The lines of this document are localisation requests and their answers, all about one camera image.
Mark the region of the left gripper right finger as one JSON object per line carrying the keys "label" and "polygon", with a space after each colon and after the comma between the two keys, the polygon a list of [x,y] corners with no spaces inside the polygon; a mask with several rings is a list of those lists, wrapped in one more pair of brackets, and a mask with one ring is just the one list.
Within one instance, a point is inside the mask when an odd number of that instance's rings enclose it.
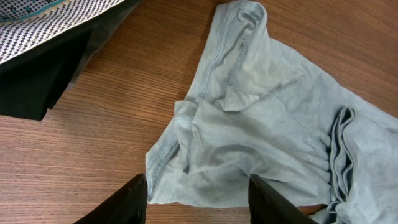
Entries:
{"label": "left gripper right finger", "polygon": [[251,224],[317,224],[257,174],[248,188]]}

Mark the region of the light blue t-shirt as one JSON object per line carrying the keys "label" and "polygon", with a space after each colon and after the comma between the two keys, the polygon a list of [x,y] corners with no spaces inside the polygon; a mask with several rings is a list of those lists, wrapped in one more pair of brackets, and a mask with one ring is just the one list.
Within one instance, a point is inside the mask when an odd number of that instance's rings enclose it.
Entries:
{"label": "light blue t-shirt", "polygon": [[146,154],[149,203],[247,207],[251,174],[319,223],[397,222],[397,119],[220,4],[192,85]]}

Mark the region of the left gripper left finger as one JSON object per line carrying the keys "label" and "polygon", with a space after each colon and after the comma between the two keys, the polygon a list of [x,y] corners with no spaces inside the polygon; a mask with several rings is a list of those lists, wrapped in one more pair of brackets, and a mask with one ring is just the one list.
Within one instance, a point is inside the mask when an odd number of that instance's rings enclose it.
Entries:
{"label": "left gripper left finger", "polygon": [[145,224],[147,181],[137,174],[75,224]]}

